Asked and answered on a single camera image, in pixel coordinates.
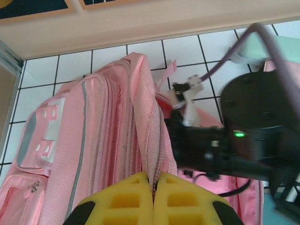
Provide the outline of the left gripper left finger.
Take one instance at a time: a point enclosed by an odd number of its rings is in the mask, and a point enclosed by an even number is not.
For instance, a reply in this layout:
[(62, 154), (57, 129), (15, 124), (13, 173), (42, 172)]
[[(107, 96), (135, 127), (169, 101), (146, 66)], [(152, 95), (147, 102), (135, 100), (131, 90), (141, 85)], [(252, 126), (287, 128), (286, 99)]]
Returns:
[(138, 172), (82, 199), (65, 225), (151, 225), (153, 199), (144, 172)]

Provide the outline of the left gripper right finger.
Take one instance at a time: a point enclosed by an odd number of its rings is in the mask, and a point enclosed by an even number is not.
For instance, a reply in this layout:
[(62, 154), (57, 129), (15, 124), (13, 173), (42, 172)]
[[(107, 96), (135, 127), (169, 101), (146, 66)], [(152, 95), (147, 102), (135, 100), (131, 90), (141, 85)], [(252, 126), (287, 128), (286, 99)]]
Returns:
[(158, 180), (153, 224), (242, 225), (229, 202), (194, 183), (161, 172)]

